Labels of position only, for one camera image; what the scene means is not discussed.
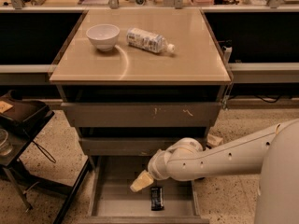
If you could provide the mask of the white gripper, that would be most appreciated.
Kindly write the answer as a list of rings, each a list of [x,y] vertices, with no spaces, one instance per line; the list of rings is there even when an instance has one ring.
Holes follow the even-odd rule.
[[[198,177],[196,159],[203,152],[202,145],[193,138],[182,138],[166,150],[159,149],[150,159],[148,171],[144,170],[130,186],[138,192],[156,180],[194,180]]]

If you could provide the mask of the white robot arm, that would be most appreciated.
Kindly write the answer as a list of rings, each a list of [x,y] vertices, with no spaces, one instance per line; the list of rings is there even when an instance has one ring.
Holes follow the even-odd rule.
[[[131,185],[138,192],[155,180],[191,181],[219,175],[258,174],[254,224],[299,224],[299,119],[203,149],[182,138],[158,150]]]

